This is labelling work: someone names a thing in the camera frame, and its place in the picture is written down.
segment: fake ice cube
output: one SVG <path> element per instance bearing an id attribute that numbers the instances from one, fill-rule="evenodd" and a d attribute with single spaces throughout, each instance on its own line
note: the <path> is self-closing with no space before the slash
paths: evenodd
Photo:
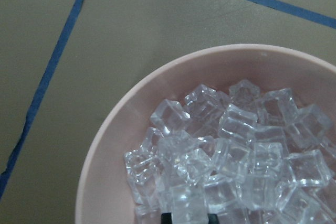
<path id="1" fill-rule="evenodd" d="M 248 139 L 248 134 L 254 129 L 258 116 L 254 113 L 241 110 L 229 104 L 219 120 L 218 136 Z"/>
<path id="2" fill-rule="evenodd" d="M 326 186 L 332 177 L 319 150 L 292 153 L 288 161 L 300 186 Z"/>
<path id="3" fill-rule="evenodd" d="M 179 162 L 181 155 L 198 147 L 198 139 L 192 138 L 185 131 L 178 134 L 161 138 L 158 142 L 157 154 L 162 162 L 166 160 L 175 167 Z"/>
<path id="4" fill-rule="evenodd" d="M 300 109 L 298 117 L 286 130 L 300 149 L 307 149 L 320 144 L 331 127 L 329 117 L 313 104 Z"/>
<path id="5" fill-rule="evenodd" d="M 177 173 L 189 184 L 196 185 L 203 177 L 208 177 L 213 170 L 210 157 L 200 148 L 181 156 Z"/>
<path id="6" fill-rule="evenodd" d="M 254 145 L 254 152 L 254 173 L 256 175 L 269 175 L 273 178 L 281 176 L 282 144 L 257 142 Z"/>
<path id="7" fill-rule="evenodd" d="M 237 185 L 234 181 L 221 180 L 204 185 L 208 212 L 217 214 L 226 206 L 238 200 Z"/>
<path id="8" fill-rule="evenodd" d="M 242 185 L 242 203 L 250 210 L 275 208 L 276 180 L 272 177 L 247 175 Z"/>
<path id="9" fill-rule="evenodd" d="M 146 131 L 145 138 L 140 145 L 140 149 L 144 152 L 151 152 L 153 151 L 152 147 L 157 146 L 157 143 L 160 138 L 163 137 L 161 131 L 154 127 L 149 127 Z"/>
<path id="10" fill-rule="evenodd" d="M 282 127 L 278 126 L 258 126 L 251 133 L 250 145 L 255 142 L 280 143 L 284 157 L 289 155 L 287 139 Z"/>
<path id="11" fill-rule="evenodd" d="M 262 125 L 285 126 L 298 115 L 291 89 L 267 92 L 256 104 Z"/>
<path id="12" fill-rule="evenodd" d="M 224 108 L 219 99 L 223 100 L 216 90 L 201 84 L 185 97 L 187 110 L 193 119 L 203 123 L 218 120 Z"/>
<path id="13" fill-rule="evenodd" d="M 170 192 L 174 224 L 208 224 L 204 191 L 200 186 L 176 186 L 170 188 Z"/>
<path id="14" fill-rule="evenodd" d="M 242 80 L 230 86 L 229 96 L 234 105 L 248 111 L 249 108 L 254 110 L 254 100 L 260 97 L 260 88 L 248 80 Z"/>
<path id="15" fill-rule="evenodd" d="M 163 100 L 151 115 L 151 122 L 164 135 L 183 130 L 189 120 L 190 115 L 179 102 L 167 99 Z"/>
<path id="16" fill-rule="evenodd" d="M 289 187 L 277 201 L 277 207 L 291 223 L 307 223 L 320 210 L 319 203 L 299 187 Z"/>
<path id="17" fill-rule="evenodd" d="M 219 223 L 224 224 L 250 224 L 247 209 L 239 203 L 234 203 L 224 208 L 217 214 Z"/>
<path id="18" fill-rule="evenodd" d="M 135 208 L 137 224 L 158 224 L 161 222 L 159 208 L 150 208 L 144 205 Z"/>
<path id="19" fill-rule="evenodd" d="M 322 208 L 332 217 L 336 218 L 336 198 L 332 192 L 336 191 L 336 182 L 329 180 L 326 187 L 312 190 L 315 199 L 322 205 Z"/>
<path id="20" fill-rule="evenodd" d="M 248 171 L 250 153 L 251 149 L 246 146 L 218 138 L 212 161 L 218 173 L 243 182 Z"/>

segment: floor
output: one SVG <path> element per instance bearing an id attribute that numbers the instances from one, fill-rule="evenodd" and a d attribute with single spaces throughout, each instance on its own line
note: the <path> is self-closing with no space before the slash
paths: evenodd
<path id="1" fill-rule="evenodd" d="M 75 0 L 0 1 L 0 170 Z M 336 18 L 335 0 L 278 0 Z M 247 0 L 85 0 L 0 204 L 0 223 L 72 223 L 99 126 L 138 81 L 200 49 L 300 50 L 336 65 L 336 29 Z"/>

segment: pile of ice cubes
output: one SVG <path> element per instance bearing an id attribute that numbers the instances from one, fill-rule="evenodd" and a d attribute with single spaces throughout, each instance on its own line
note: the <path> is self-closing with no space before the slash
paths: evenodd
<path id="1" fill-rule="evenodd" d="M 260 93 L 248 80 L 229 95 L 200 84 L 163 100 L 138 150 L 124 160 L 138 224 L 332 224 L 336 145 L 316 105 L 298 108 L 292 90 Z"/>

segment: gray floor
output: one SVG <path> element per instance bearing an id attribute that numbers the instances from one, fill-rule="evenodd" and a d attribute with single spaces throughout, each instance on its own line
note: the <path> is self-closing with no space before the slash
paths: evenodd
<path id="1" fill-rule="evenodd" d="M 0 168 L 75 0 L 0 1 Z M 336 18 L 335 0 L 281 0 Z M 72 223 L 91 141 L 118 100 L 199 49 L 260 43 L 336 65 L 336 30 L 244 0 L 85 0 L 0 204 L 0 223 Z"/>

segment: pink bowl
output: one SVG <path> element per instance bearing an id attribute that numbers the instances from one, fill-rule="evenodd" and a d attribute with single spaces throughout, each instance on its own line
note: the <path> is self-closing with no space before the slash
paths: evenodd
<path id="1" fill-rule="evenodd" d="M 228 92 L 248 79 L 262 90 L 291 87 L 336 121 L 336 67 L 303 52 L 237 44 L 204 49 L 158 68 L 113 108 L 94 138 L 77 191 L 76 224 L 134 223 L 123 154 L 139 147 L 149 117 L 163 99 L 182 101 L 198 84 Z"/>

